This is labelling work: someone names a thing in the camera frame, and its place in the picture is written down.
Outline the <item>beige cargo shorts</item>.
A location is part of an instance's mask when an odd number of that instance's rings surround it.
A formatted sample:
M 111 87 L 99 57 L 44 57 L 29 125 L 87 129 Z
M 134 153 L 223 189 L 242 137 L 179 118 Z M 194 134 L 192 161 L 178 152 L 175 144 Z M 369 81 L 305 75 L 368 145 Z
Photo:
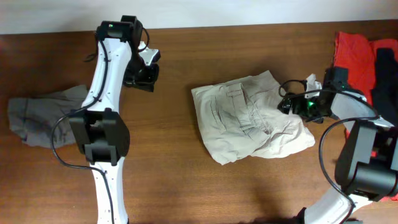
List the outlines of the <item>beige cargo shorts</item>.
M 191 90 L 201 138 L 216 162 L 283 158 L 315 144 L 300 116 L 278 110 L 279 87 L 266 71 Z

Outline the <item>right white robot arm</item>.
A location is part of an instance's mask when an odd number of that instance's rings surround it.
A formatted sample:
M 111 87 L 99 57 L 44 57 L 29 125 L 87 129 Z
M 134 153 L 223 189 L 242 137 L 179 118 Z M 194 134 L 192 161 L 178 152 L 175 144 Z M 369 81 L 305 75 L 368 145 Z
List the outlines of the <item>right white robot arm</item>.
M 331 185 L 322 198 L 303 208 L 298 223 L 349 223 L 358 209 L 385 197 L 397 196 L 397 126 L 386 121 L 357 90 L 326 88 L 306 103 L 336 122 L 322 134 L 318 147 L 321 170 Z M 343 125 L 349 134 L 330 177 L 323 145 L 333 128 Z

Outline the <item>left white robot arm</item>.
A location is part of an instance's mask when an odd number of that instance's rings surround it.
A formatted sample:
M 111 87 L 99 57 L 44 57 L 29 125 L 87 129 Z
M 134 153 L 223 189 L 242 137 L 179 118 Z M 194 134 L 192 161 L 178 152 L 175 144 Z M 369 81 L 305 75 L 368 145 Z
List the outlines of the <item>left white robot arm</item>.
M 69 117 L 80 153 L 95 180 L 98 223 L 128 223 L 124 205 L 123 164 L 130 132 L 119 114 L 122 87 L 154 91 L 160 51 L 141 37 L 147 31 L 135 16 L 103 21 L 97 27 L 97 62 L 81 109 Z

